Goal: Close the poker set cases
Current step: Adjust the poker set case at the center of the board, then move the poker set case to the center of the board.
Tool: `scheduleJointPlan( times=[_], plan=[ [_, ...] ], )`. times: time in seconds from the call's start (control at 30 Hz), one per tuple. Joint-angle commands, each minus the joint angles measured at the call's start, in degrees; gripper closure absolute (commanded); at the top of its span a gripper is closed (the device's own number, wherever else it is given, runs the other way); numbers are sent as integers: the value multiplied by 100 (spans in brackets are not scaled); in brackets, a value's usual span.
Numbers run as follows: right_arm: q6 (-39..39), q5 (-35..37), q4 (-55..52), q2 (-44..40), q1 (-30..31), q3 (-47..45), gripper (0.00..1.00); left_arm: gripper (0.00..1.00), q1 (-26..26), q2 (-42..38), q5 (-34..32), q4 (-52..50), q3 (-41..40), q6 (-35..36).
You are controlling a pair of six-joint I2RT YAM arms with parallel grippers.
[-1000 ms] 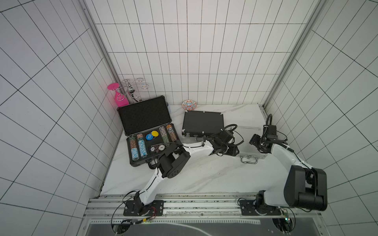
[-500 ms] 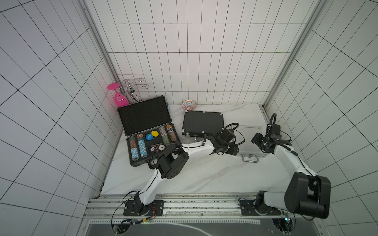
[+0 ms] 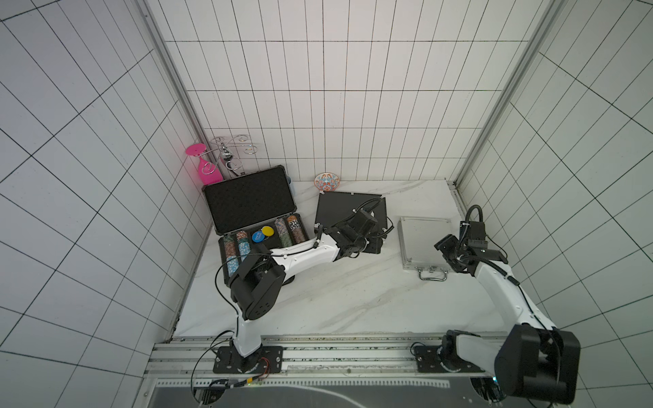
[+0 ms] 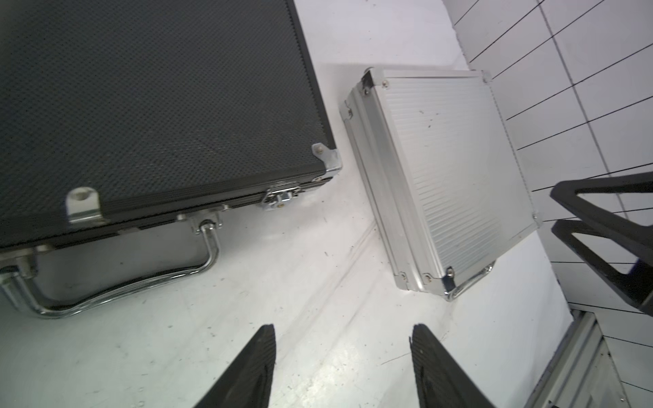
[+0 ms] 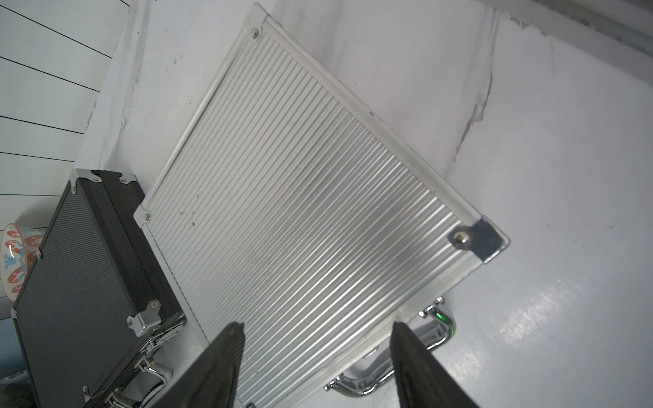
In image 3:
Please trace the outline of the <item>black poker case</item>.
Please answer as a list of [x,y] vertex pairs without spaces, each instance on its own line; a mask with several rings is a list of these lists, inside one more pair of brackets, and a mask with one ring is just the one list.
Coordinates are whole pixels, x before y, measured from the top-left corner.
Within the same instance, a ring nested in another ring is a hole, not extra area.
[[282,165],[208,185],[203,193],[219,236],[225,282],[236,271],[233,258],[240,256],[241,245],[236,237],[239,232],[247,235],[248,245],[253,248],[255,232],[270,226],[274,234],[264,238],[261,244],[268,249],[291,247],[298,241],[288,220],[295,217],[299,233],[309,237],[297,212],[291,180]]
[[315,223],[331,227],[337,222],[352,215],[365,202],[364,209],[371,210],[372,216],[379,221],[375,234],[380,234],[389,228],[387,209],[384,197],[378,194],[353,193],[343,191],[327,191],[319,195]]

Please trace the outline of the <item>silver poker case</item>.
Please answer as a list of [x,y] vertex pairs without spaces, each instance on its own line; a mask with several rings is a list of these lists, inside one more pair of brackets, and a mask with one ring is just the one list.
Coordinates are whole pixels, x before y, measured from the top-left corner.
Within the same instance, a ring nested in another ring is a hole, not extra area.
[[450,219],[400,217],[398,224],[403,270],[425,282],[445,282],[450,267],[435,244],[453,233]]

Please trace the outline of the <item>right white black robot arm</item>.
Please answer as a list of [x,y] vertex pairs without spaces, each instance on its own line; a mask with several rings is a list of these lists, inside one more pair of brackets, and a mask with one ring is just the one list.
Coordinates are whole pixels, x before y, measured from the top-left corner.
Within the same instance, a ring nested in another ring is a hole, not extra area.
[[498,346],[479,335],[450,330],[438,348],[440,363],[448,372],[468,364],[479,367],[507,396],[569,405],[576,396],[581,344],[535,306],[504,251],[489,248],[489,241],[483,210],[473,205],[459,224],[459,235],[445,236],[435,249],[454,272],[468,274],[483,286],[508,335]]

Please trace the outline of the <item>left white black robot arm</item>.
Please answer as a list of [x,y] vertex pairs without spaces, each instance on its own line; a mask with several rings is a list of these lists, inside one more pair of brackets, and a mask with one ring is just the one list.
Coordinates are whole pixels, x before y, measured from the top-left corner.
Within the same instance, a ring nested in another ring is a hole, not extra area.
[[373,197],[336,224],[326,228],[319,224],[316,237],[309,241],[290,248],[256,245],[242,257],[226,282],[236,310],[231,340],[234,352],[248,358],[261,350],[261,335],[254,322],[272,309],[286,281],[317,265],[357,258],[372,242],[386,238],[393,228],[380,227],[373,214],[384,203],[384,197]]

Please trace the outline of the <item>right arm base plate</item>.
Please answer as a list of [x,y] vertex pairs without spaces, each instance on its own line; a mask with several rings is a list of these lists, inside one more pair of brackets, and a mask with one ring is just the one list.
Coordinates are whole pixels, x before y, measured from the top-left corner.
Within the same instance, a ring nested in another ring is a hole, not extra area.
[[466,361],[442,360],[440,346],[413,343],[410,352],[416,361],[418,373],[426,374],[476,374],[484,371]]

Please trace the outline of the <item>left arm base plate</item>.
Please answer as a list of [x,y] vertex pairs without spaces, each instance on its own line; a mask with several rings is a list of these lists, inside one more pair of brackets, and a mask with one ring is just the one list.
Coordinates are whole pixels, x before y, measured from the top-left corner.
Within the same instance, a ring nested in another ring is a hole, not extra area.
[[217,348],[213,367],[214,374],[277,374],[282,370],[284,348],[261,346],[250,356],[238,354],[235,347]]

